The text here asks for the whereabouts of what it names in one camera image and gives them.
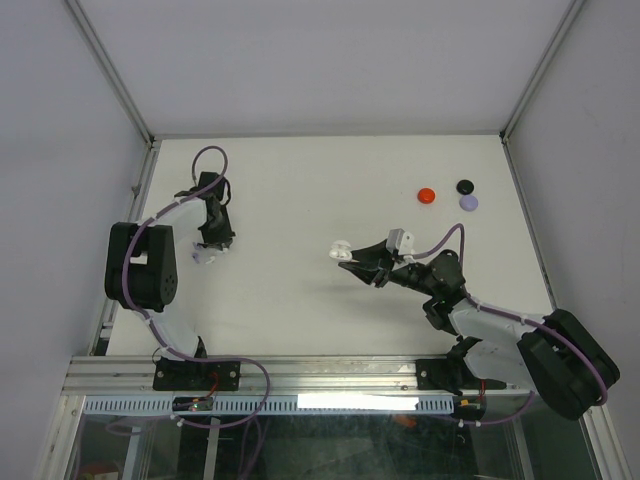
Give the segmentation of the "white charging case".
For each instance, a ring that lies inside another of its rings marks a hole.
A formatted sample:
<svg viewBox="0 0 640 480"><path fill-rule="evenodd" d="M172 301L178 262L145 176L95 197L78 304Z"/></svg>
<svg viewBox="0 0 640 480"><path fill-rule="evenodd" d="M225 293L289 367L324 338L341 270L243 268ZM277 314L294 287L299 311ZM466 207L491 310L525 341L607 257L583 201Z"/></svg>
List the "white charging case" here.
<svg viewBox="0 0 640 480"><path fill-rule="evenodd" d="M350 262L353 259L352 246L346 240L336 240L329 250L329 257L338 262Z"/></svg>

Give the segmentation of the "orange charging case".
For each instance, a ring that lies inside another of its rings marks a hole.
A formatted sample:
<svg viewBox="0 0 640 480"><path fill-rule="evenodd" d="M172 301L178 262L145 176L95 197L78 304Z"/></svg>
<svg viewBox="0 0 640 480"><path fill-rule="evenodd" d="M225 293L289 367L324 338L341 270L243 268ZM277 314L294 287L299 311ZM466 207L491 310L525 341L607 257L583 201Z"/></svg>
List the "orange charging case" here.
<svg viewBox="0 0 640 480"><path fill-rule="evenodd" d="M432 204L436 200L436 192L431 188L421 188L417 193L417 199L422 204Z"/></svg>

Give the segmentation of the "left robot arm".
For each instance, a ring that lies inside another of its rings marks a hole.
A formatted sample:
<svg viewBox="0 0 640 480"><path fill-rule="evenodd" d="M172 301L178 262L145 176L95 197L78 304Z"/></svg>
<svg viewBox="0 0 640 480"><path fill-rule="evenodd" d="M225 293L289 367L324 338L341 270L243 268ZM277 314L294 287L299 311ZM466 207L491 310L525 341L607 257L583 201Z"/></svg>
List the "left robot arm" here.
<svg viewBox="0 0 640 480"><path fill-rule="evenodd" d="M215 172L203 172L194 187L181 191L168 208L147 225L118 222L109 233L104 287L107 297L139 315L160 345L161 357L177 361L175 377L188 388L198 388L209 377L201 337L187 325L173 305L178 292L176 245L198 234L191 258L210 264L216 252L233 243L228 214L229 181Z"/></svg>

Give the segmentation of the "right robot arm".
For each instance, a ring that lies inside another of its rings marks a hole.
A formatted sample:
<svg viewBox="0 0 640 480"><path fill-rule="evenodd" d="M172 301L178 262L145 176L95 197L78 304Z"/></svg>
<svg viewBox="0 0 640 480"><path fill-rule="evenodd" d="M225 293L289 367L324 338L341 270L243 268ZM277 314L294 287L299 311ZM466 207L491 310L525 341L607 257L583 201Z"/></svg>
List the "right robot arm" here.
<svg viewBox="0 0 640 480"><path fill-rule="evenodd" d="M358 250L336 242L329 255L369 286L393 284L425 295L428 322L455 337L443 356L417 361L420 388L459 396L514 385L567 420L607 401L620 370L574 314L531 315L485 303L466 289L461 253L445 249L421 263L410 245L410 236Z"/></svg>

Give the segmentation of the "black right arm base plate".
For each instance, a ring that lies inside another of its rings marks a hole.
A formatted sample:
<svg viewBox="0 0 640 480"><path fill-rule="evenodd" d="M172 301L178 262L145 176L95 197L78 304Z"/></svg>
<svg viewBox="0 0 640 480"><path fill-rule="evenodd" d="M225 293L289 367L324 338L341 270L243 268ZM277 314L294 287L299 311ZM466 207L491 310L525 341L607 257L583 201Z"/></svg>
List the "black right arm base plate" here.
<svg viewBox="0 0 640 480"><path fill-rule="evenodd" d="M499 380L483 380L474 376L462 361L445 357L422 358L415 361L417 389L444 390L461 395L466 390L505 390L507 384Z"/></svg>

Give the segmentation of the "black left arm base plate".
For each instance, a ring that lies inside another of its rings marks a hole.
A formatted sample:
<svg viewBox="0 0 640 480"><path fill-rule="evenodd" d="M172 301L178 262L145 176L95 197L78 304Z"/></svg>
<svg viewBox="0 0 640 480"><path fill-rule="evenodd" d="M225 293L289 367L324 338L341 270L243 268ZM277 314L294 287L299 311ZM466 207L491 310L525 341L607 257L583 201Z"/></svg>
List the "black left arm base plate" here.
<svg viewBox="0 0 640 480"><path fill-rule="evenodd" d="M237 391L240 380L237 361L198 363L168 360L162 357L156 363L152 388L154 391Z"/></svg>

